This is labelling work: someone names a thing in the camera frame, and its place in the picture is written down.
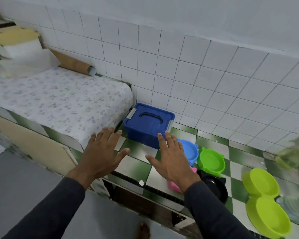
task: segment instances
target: yellow-green double bowl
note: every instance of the yellow-green double bowl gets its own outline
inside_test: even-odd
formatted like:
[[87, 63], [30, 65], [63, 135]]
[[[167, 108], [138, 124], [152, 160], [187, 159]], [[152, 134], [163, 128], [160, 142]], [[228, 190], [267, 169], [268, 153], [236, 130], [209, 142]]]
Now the yellow-green double bowl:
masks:
[[246, 204], [247, 215], [255, 228], [266, 237], [285, 237], [291, 232], [286, 212], [274, 200], [280, 193], [275, 178], [263, 169], [242, 174], [243, 184], [251, 198]]

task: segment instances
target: person's right hand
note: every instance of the person's right hand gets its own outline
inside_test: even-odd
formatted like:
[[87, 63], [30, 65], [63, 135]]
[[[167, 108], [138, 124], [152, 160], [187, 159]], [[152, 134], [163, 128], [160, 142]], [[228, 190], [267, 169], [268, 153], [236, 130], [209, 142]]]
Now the person's right hand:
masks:
[[165, 179], [177, 184], [183, 192], [193, 183], [201, 181], [199, 175], [191, 170], [184, 154], [183, 145], [181, 142], [177, 142], [175, 135], [171, 136], [167, 131], [165, 132], [167, 144], [160, 133], [157, 137], [161, 150], [161, 161], [157, 161], [151, 155], [145, 156], [156, 171]]

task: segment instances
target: beige cabinet panel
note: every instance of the beige cabinet panel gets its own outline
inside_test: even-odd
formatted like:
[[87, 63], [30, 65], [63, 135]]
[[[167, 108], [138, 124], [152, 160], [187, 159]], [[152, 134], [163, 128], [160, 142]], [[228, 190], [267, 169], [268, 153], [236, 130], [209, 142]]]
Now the beige cabinet panel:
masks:
[[75, 167], [63, 144], [1, 117], [0, 130], [34, 161], [52, 171], [65, 176]]

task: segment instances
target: lime green pet feeder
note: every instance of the lime green pet feeder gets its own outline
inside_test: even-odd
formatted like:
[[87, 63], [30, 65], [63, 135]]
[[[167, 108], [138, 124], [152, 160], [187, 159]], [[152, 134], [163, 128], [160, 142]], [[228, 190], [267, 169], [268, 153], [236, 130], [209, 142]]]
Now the lime green pet feeder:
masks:
[[202, 151], [197, 159], [199, 168], [206, 173], [220, 177], [225, 169], [224, 155], [212, 149], [202, 148]]

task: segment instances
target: blue plastic box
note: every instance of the blue plastic box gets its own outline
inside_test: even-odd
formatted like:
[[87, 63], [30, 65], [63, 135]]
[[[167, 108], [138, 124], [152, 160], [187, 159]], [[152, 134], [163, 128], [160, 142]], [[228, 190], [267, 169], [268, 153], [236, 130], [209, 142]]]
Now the blue plastic box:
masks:
[[157, 134], [160, 132], [165, 138], [165, 131], [171, 131], [174, 119], [174, 113], [136, 103], [124, 119], [123, 126], [129, 139], [159, 149]]

